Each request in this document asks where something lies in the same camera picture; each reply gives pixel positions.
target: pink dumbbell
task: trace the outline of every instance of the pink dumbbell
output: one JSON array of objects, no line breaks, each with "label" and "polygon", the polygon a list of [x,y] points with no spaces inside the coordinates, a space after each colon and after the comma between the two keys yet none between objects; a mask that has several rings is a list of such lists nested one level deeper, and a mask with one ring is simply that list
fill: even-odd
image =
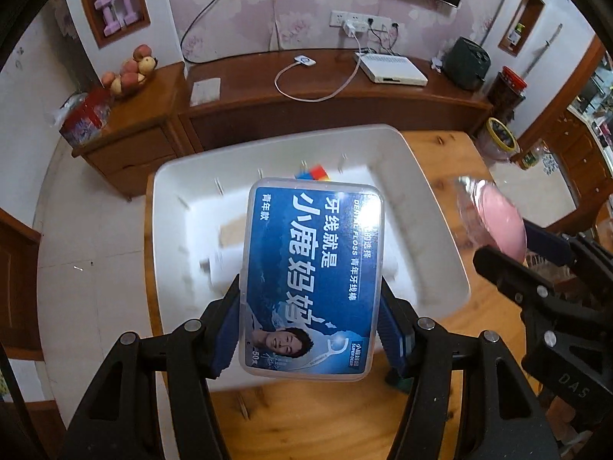
[{"label": "pink dumbbell", "polygon": [[119,21],[115,20],[115,16],[111,10],[112,3],[113,0],[96,0],[94,2],[94,7],[96,10],[100,10],[102,8],[102,16],[104,17],[104,22],[106,23],[106,27],[104,28],[105,36],[111,36],[113,33],[116,33],[121,29]]},{"label": "pink dumbbell", "polygon": [[126,26],[134,24],[134,22],[140,19],[139,13],[134,12],[132,0],[123,0],[123,6],[126,7],[126,15],[123,18],[123,20],[126,22]]}]

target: white wall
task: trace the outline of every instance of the white wall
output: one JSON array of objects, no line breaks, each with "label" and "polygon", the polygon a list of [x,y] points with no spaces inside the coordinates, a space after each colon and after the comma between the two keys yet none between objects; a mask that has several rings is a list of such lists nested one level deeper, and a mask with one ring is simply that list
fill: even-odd
[{"label": "white wall", "polygon": [[564,26],[560,36],[526,78],[526,99],[517,107],[515,120],[509,126],[516,136],[526,131],[554,99],[577,67],[594,36],[594,31],[570,0],[544,1],[545,8],[517,57],[498,48],[498,44],[507,32],[521,0],[505,0],[483,44],[492,59],[492,67],[485,78],[487,91],[503,66],[523,75],[558,25],[562,23]]},{"label": "white wall", "polygon": [[98,48],[81,0],[66,2],[85,52],[98,76],[106,71],[119,72],[121,63],[131,58],[134,49],[143,43],[152,48],[154,57],[159,61],[158,67],[183,62],[169,0],[145,0],[151,24],[102,48]]},{"label": "white wall", "polygon": [[0,72],[0,208],[28,226],[59,140],[44,115],[75,90],[48,29],[36,16]]}]

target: wall socket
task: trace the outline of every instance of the wall socket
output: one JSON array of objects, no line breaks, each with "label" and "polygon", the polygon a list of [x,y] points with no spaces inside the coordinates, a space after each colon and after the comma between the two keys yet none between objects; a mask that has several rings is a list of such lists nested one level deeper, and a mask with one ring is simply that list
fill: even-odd
[{"label": "wall socket", "polygon": [[342,27],[345,19],[354,22],[356,29],[368,29],[369,19],[373,19],[373,29],[375,31],[391,31],[392,20],[389,17],[379,17],[378,15],[356,14],[353,12],[343,12],[332,10],[330,13],[330,27]]}]

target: printed man's face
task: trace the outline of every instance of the printed man's face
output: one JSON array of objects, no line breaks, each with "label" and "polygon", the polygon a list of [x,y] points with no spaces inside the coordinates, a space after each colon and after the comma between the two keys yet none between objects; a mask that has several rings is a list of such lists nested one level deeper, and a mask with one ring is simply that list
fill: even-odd
[{"label": "printed man's face", "polygon": [[273,353],[283,356],[295,355],[302,349],[300,340],[293,333],[285,330],[270,332],[264,343]]}]

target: white tray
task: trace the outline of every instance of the white tray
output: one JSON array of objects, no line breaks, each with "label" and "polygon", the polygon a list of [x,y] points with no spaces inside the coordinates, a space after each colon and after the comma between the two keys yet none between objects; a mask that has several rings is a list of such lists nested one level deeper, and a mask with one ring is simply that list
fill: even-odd
[{"label": "white tray", "polygon": [[[262,176],[291,178],[321,164],[334,181],[366,183],[385,198],[384,258],[398,270],[393,293],[421,316],[440,319],[468,301],[456,244],[402,135],[386,125],[314,131],[209,151],[164,164],[153,187],[153,260],[165,332],[198,318],[220,295],[200,263],[220,249],[220,227],[246,213]],[[213,390],[269,381],[249,375],[237,353]]]}]

